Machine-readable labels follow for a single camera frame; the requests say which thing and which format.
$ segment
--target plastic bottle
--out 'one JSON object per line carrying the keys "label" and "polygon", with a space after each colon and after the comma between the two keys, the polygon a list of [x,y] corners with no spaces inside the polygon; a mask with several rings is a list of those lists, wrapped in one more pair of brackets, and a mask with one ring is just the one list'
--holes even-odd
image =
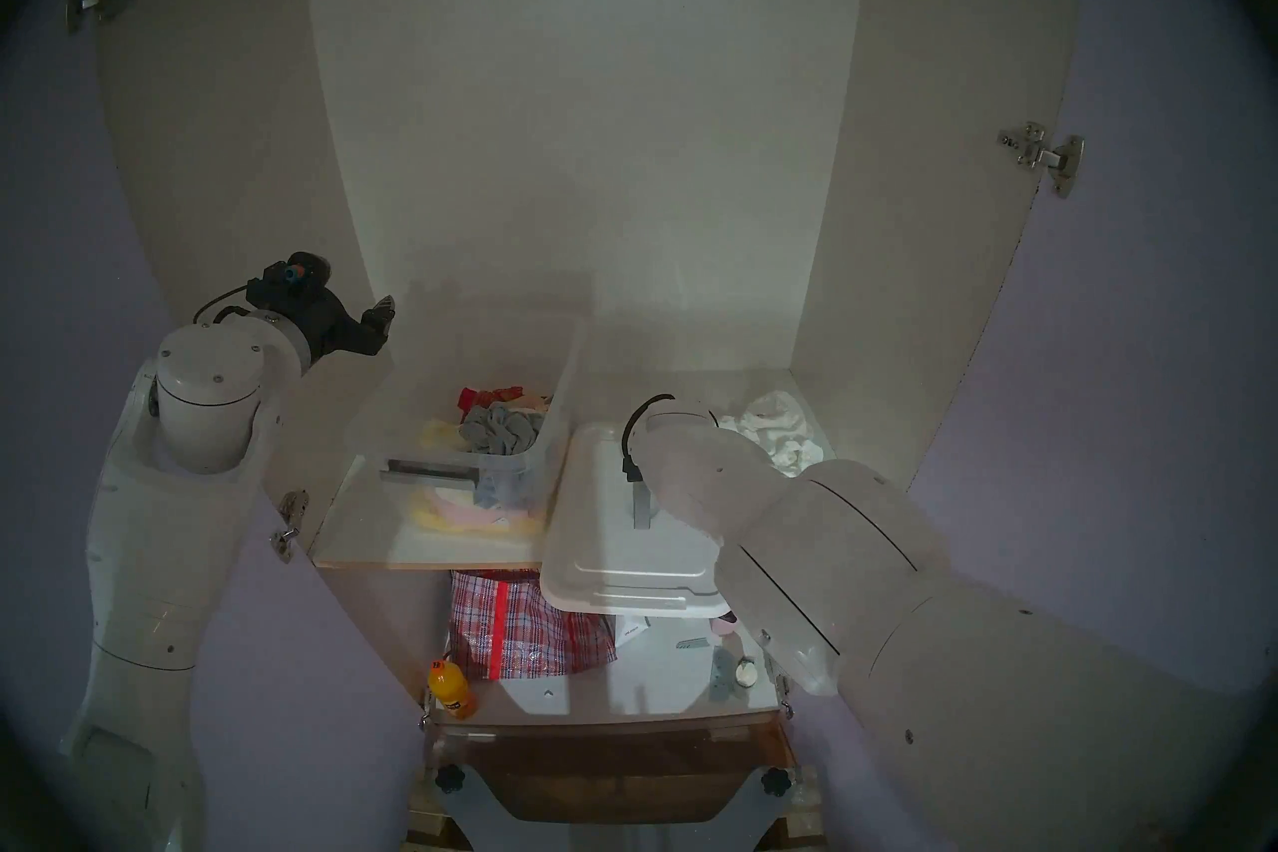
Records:
{"label": "plastic bottle", "polygon": [[466,683],[466,674],[461,667],[446,659],[437,659],[431,663],[431,676],[427,678],[431,694],[442,704],[449,714],[456,719],[469,718],[478,706],[475,696]]}

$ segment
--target red plaid bag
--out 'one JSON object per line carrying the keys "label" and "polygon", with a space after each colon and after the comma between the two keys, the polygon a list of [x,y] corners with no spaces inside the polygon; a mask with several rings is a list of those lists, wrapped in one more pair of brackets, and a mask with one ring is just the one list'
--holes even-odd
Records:
{"label": "red plaid bag", "polygon": [[454,571],[452,662],[469,680],[557,677],[617,658],[602,614],[561,612],[528,571]]}

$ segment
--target plastic storage bin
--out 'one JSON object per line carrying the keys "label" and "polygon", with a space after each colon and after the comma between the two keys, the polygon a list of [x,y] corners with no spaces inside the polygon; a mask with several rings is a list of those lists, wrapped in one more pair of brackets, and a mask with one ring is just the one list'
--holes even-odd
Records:
{"label": "plastic storage bin", "polygon": [[[560,313],[401,313],[391,330],[395,368],[348,427],[348,447],[376,466],[391,503],[424,528],[539,531],[567,452],[584,340],[584,321]],[[552,396],[535,442],[523,453],[465,452],[429,428],[460,422],[463,388],[516,384],[525,395]]]}

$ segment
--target cabinet hinge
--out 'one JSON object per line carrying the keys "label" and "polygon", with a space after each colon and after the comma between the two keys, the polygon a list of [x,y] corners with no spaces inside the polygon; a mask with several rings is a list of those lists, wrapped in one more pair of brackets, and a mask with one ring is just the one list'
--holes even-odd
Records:
{"label": "cabinet hinge", "polygon": [[138,0],[66,0],[66,33],[77,33],[92,10],[98,23],[110,23]]}
{"label": "cabinet hinge", "polygon": [[1062,199],[1070,194],[1082,161],[1081,137],[1072,134],[1063,144],[1049,149],[1047,130],[1040,124],[1028,123],[1019,130],[999,130],[998,143],[1011,151],[1016,164],[1026,171],[1045,167],[1056,194]]}
{"label": "cabinet hinge", "polygon": [[284,526],[271,533],[271,549],[285,563],[293,559],[293,540],[300,533],[298,526],[302,524],[302,516],[307,513],[309,503],[311,496],[304,491],[290,491],[280,501],[279,512]]}

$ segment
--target red cloth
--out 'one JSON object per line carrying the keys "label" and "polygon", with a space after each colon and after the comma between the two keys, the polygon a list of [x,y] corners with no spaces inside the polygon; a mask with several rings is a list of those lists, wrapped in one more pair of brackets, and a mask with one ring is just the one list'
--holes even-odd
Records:
{"label": "red cloth", "polygon": [[449,645],[468,680],[556,677],[617,658],[607,620],[552,607],[537,571],[454,571]]}
{"label": "red cloth", "polygon": [[496,391],[463,388],[458,395],[458,407],[461,410],[461,419],[465,420],[466,415],[477,405],[481,409],[487,409],[495,401],[514,401],[523,397],[524,390],[519,384],[515,384],[512,388],[497,388]]}

